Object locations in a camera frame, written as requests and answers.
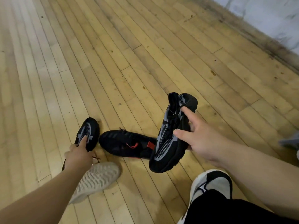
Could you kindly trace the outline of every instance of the person's arm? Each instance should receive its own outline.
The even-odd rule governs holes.
[[[191,131],[174,130],[213,165],[224,168],[246,185],[275,213],[299,220],[299,168],[253,148],[235,143],[186,107]]]
[[[58,223],[79,181],[92,165],[92,154],[85,149],[86,136],[80,145],[70,146],[65,169],[49,182],[0,211],[0,222]]]

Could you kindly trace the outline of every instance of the red pull tab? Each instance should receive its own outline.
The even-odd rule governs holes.
[[[153,143],[151,143],[151,142],[148,142],[147,146],[148,146],[150,149],[152,149],[152,150],[155,149],[155,145],[154,145]]]
[[[135,145],[133,145],[133,146],[129,146],[129,147],[130,147],[130,148],[136,148],[137,146],[138,146],[138,143],[136,142]]]

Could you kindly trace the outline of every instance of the marble wall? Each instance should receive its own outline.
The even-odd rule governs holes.
[[[299,55],[299,0],[214,0]]]

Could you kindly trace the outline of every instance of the black pants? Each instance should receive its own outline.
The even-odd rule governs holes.
[[[190,223],[299,223],[273,214],[245,200],[228,200],[216,190],[196,198],[189,207],[185,224]]]

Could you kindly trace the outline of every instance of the person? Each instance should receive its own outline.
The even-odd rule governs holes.
[[[201,173],[193,182],[189,208],[181,223],[284,222],[299,220],[299,168],[222,136],[186,107],[191,132],[174,130],[190,148],[226,169],[276,214],[232,199],[232,182],[221,170]],[[58,223],[77,184],[90,169],[92,155],[80,143],[66,158],[65,170],[45,185],[0,211],[1,223]]]

